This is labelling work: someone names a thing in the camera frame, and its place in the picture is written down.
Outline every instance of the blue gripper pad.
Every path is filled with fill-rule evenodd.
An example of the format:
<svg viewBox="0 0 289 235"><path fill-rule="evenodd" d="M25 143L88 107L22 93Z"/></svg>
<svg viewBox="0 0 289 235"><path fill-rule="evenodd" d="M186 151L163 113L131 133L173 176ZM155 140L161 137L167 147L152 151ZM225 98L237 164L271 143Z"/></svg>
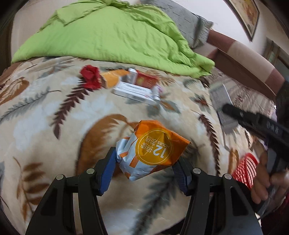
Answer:
<svg viewBox="0 0 289 235"><path fill-rule="evenodd" d="M191 175L190 171L187 171L187 169L183 169L183 167L182 167L182 165L184 165L183 161L184 160L182 158L180 158L172 166L172 168L173 168L174 175L175 175L175 178L178 182L180 190L186 195L186 193L188 191L188 185L192 181L192 175Z"/></svg>
<svg viewBox="0 0 289 235"><path fill-rule="evenodd" d="M110 148L108 154L110 154L110 156L106 156L104 159L107 160L107 164L101 175L101 183L99 188L99 192L101 193L101 195L104 194L105 191L107 191L116 165L116 149L114 148L112 150L112 148Z"/></svg>

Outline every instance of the gray pillow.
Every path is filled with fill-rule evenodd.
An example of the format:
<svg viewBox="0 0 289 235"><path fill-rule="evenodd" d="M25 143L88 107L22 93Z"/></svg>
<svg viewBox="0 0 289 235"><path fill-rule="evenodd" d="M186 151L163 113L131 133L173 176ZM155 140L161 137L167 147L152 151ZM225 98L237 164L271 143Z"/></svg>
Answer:
<svg viewBox="0 0 289 235"><path fill-rule="evenodd" d="M213 22L193 14L171 0L141 0L141 3L154 5L165 12L176 23L192 49L207 41Z"/></svg>

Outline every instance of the framed painting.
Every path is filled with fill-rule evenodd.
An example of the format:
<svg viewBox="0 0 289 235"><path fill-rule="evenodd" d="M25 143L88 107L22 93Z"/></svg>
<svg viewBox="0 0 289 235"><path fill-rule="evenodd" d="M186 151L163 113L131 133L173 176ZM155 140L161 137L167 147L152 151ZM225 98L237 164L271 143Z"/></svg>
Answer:
<svg viewBox="0 0 289 235"><path fill-rule="evenodd" d="M238 17L250 41L253 40L260 12L254 0L225 0Z"/></svg>

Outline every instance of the human hand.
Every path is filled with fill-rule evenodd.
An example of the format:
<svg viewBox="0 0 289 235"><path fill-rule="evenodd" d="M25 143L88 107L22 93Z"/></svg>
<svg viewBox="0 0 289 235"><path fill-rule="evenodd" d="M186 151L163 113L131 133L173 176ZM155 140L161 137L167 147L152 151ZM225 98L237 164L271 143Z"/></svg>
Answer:
<svg viewBox="0 0 289 235"><path fill-rule="evenodd" d="M267 200L267 188L269 188L270 185L278 187L269 206L269 208L274 209L282 203L283 198L289 190L289 171L278 172L270 177L266 169L267 161L268 156L267 153L264 152L260 157L260 163L256 167L256 177L253 181L251 197L253 202L260 204L261 201Z"/></svg>

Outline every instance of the silver screw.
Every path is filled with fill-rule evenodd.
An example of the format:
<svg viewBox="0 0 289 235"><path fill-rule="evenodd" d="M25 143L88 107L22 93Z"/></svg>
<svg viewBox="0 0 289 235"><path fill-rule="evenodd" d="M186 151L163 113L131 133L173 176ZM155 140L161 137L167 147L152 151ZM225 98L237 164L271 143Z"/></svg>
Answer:
<svg viewBox="0 0 289 235"><path fill-rule="evenodd" d="M194 168L193 169L193 173L195 174L200 174L201 173L201 170L199 168Z"/></svg>
<svg viewBox="0 0 289 235"><path fill-rule="evenodd" d="M61 179L63 179L63 175L62 175L62 174L57 175L57 176L56 176L56 179L57 179L57 180L61 180Z"/></svg>
<svg viewBox="0 0 289 235"><path fill-rule="evenodd" d="M93 168L89 168L86 170L87 174L93 174L94 173L94 169Z"/></svg>
<svg viewBox="0 0 289 235"><path fill-rule="evenodd" d="M226 179L231 179L232 176L231 176L230 174L227 173L227 174L225 174L225 178L226 178Z"/></svg>

